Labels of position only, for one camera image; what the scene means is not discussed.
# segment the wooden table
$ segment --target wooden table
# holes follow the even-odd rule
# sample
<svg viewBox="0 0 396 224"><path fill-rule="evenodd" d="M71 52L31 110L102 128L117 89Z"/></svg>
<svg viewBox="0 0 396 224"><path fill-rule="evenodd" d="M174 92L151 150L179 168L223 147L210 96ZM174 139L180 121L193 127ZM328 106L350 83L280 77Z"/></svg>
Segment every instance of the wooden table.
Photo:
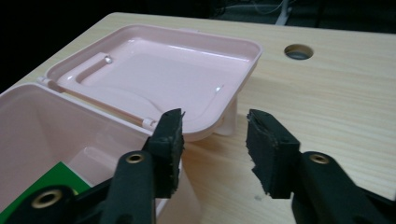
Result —
<svg viewBox="0 0 396 224"><path fill-rule="evenodd" d="M395 198L396 35L114 13L17 84L35 81L60 60L134 23L246 38L264 49L238 95L235 135L186 144L184 168L202 205L202 223L295 222L290 200L266 196L251 172L245 144L250 108L274 115L300 140L301 151L329 154L357 185ZM309 46L313 57L286 57L291 44Z"/></svg>

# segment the circular cable hole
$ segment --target circular cable hole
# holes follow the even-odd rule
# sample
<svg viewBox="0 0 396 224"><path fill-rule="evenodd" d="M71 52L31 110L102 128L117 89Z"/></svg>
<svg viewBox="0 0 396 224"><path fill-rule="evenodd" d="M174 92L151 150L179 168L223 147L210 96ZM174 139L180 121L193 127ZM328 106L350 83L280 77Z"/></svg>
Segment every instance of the circular cable hole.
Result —
<svg viewBox="0 0 396 224"><path fill-rule="evenodd" d="M285 48L285 54L294 60L307 60L314 55L314 51L306 45L293 44Z"/></svg>
<svg viewBox="0 0 396 224"><path fill-rule="evenodd" d="M52 189L38 195L33 201L33 208L46 208L57 203L62 198L62 192L58 189Z"/></svg>
<svg viewBox="0 0 396 224"><path fill-rule="evenodd" d="M319 154L312 154L309 156L309 159L311 161L314 161L316 163L320 163L320 164L327 164L329 163L329 159L327 159L327 157L319 155Z"/></svg>
<svg viewBox="0 0 396 224"><path fill-rule="evenodd" d="M126 161L129 163L138 163L141 162L143 159L145 159L145 157L143 155L140 154L134 154L129 156Z"/></svg>

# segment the dark background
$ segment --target dark background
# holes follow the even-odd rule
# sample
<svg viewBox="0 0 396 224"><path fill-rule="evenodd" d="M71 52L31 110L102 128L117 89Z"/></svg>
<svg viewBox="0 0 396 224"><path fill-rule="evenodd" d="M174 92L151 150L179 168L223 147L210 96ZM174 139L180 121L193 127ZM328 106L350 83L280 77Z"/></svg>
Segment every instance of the dark background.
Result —
<svg viewBox="0 0 396 224"><path fill-rule="evenodd" d="M0 92L109 13L132 12L274 24L279 10L263 16L252 10L253 7L235 7L271 1L280 3L280 0L7 1L1 4ZM314 27L320 1L291 1L292 11L286 25ZM395 3L392 0L328 0L319 27L396 34Z"/></svg>

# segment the pink plastic lid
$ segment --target pink plastic lid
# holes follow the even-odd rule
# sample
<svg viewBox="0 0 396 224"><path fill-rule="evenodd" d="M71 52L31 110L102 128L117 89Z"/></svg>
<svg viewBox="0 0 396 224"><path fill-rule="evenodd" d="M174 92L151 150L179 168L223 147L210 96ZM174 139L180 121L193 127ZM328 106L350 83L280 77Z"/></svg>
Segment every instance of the pink plastic lid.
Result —
<svg viewBox="0 0 396 224"><path fill-rule="evenodd" d="M248 40L130 25L57 63L42 81L151 130L162 113L182 108L191 141L224 125L232 105L236 113L236 95L261 54Z"/></svg>

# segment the container hinge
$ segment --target container hinge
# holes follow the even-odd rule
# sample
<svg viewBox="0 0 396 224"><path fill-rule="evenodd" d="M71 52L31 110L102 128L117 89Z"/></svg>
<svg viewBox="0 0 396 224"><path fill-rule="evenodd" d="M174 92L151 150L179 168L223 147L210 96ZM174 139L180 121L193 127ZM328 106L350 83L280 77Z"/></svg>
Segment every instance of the container hinge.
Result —
<svg viewBox="0 0 396 224"><path fill-rule="evenodd" d="M145 118L145 119L143 119L142 127L144 129L149 130L149 131L154 131L155 128L157 127L157 123L158 122L156 120L154 120L154 119Z"/></svg>
<svg viewBox="0 0 396 224"><path fill-rule="evenodd" d="M47 77L38 77L37 83L47 88L50 88L53 91L61 92L61 88L58 86L58 84Z"/></svg>

